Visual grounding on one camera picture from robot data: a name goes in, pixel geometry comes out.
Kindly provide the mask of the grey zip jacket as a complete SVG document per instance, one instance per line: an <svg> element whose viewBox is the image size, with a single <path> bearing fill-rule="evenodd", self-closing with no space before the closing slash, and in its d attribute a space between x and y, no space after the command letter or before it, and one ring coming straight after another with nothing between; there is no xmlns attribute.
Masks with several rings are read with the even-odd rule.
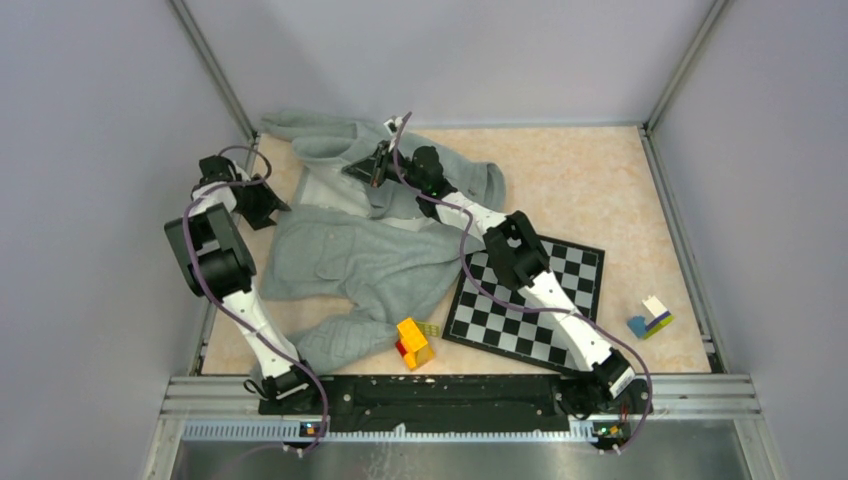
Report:
<svg viewBox="0 0 848 480"><path fill-rule="evenodd" d="M389 139L382 124L285 109L260 126L290 143L320 192L280 216L262 298L351 302L350 311L290 337L319 375L391 349L397 324L429 316L457 279L461 254L482 250L482 241L426 217L408 185L372 188L343 173Z"/></svg>

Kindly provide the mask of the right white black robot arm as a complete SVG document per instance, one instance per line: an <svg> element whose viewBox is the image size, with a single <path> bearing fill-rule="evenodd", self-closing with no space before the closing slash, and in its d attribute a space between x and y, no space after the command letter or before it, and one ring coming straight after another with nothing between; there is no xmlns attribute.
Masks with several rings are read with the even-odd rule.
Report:
<svg viewBox="0 0 848 480"><path fill-rule="evenodd" d="M464 273L448 326L460 342L575 376L559 403L580 419L626 415L647 396L621 343L590 318L600 251L550 244L523 212L498 212L472 199L448 179L433 146L405 156L382 141L342 171L371 188L407 186L426 218L460 230Z"/></svg>

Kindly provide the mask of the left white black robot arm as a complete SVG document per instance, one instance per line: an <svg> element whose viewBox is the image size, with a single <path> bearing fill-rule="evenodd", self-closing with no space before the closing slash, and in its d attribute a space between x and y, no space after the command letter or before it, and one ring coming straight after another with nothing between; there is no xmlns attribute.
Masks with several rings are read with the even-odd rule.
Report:
<svg viewBox="0 0 848 480"><path fill-rule="evenodd" d="M317 377L294 344L279 333L259 295L257 267L233 217L254 230L276 224L272 215L290 206L260 175L251 176L223 154L199 161L201 179L183 215L164 232L189 288L237 325L251 348L260 378L248 391L272 404L283 401L297 413L319 404Z"/></svg>

